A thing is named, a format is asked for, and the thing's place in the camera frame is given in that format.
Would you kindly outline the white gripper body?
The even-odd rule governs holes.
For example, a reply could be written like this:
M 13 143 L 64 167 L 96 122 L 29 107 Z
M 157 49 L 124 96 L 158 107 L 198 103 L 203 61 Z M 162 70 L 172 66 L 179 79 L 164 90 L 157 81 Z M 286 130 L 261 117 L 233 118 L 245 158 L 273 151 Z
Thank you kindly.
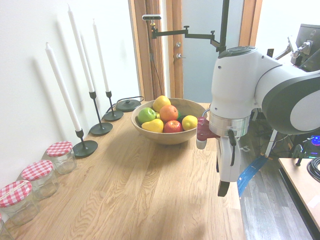
M 241 150 L 238 140 L 236 146 L 230 144 L 228 137 L 217 140 L 217 162 L 220 180 L 224 182 L 236 182 L 240 175 Z

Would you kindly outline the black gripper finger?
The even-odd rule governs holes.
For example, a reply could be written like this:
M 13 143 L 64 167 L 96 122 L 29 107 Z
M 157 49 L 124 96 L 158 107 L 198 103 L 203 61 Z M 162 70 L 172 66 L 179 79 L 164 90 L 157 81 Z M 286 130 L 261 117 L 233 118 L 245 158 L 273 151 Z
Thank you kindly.
M 219 181 L 219 186 L 218 186 L 218 192 L 217 192 L 217 196 L 218 197 L 225 197 L 226 194 L 228 193 L 229 190 L 229 186 L 230 186 L 230 182 L 228 181 Z

